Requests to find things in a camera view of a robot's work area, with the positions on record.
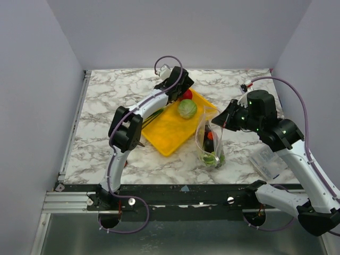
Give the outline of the red tomato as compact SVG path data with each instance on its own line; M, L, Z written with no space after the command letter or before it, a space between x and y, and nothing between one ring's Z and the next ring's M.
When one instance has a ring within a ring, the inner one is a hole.
M182 96L182 99L192 99L193 98L193 94L192 91L190 89L188 89Z

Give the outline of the orange carrot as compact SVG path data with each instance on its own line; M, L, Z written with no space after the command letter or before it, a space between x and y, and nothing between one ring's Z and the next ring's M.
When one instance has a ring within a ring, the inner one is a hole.
M208 132L207 138L208 138L209 140L213 140L213 139L214 139L214 135L213 135L213 132L212 132L212 131Z

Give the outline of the clear pink-dotted zip bag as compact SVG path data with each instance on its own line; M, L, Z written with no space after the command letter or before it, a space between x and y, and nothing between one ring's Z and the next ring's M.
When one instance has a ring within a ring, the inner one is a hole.
M225 161L223 129L212 123L213 118L219 114L219 110L205 106L195 132L198 159L208 168L220 168Z

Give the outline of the dark purple round fruit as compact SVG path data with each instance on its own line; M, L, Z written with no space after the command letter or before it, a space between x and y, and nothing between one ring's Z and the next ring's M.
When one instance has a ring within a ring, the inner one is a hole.
M209 127L209 125L205 125L205 132L204 132L204 137L203 137L203 149L204 151L208 153L212 153L215 151L214 149L214 140L209 140L207 138L208 132L212 131Z

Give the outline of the green celery stalk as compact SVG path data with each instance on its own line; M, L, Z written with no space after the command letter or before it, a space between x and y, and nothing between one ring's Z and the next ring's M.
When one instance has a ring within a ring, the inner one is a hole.
M220 156L216 156L215 152L212 153L204 153L199 156L201 162L207 167L215 167L219 168L225 162L225 156L223 153Z

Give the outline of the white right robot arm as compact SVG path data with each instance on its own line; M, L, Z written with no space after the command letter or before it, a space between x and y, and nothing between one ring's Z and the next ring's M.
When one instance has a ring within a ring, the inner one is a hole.
M243 98L246 104L231 100L212 123L231 131L255 132L287 164L307 194L300 197L256 181L244 195L245 204L250 208L260 204L275 207L298 219L314 236L335 228L339 225L339 189L311 154L300 129L293 121L277 116L275 98L267 91L254 90Z

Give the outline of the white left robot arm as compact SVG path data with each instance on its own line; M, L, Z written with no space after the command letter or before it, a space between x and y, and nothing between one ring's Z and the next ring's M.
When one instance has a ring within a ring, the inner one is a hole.
M188 71L176 66L170 71L169 77L163 78L160 84L155 85L146 98L128 108L117 108L108 131L111 158L105 176L96 190L100 206L107 210L118 210L123 199L144 202L136 196L115 193L121 186L122 172L128 155L140 141L143 122L157 110L178 100L193 84Z

